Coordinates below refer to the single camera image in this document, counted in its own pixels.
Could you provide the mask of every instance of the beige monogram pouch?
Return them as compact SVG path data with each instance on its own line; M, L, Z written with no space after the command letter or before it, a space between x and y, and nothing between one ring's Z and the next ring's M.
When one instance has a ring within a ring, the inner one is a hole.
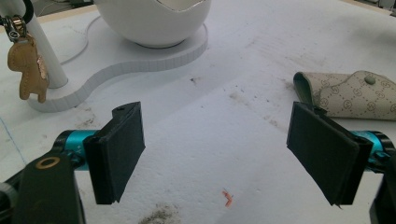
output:
M327 110L329 117L396 120L396 84L387 77L298 72L293 82L303 103Z

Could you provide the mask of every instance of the white table surface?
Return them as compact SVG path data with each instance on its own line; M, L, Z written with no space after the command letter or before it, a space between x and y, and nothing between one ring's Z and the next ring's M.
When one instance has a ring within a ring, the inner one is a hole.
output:
M354 204L340 209L286 148L298 100L292 77L368 70L396 80L396 20L335 0L214 0L205 24L209 45L195 62L115 77L53 114L19 99L21 76L7 69L11 43L3 41L0 181L49 151L62 131L101 129L114 107L141 101L147 147L120 203L96 205L88 172L76 172L88 223L140 223L157 205L174 212L165 223L370 223L381 175L365 173ZM396 140L392 121L336 121Z

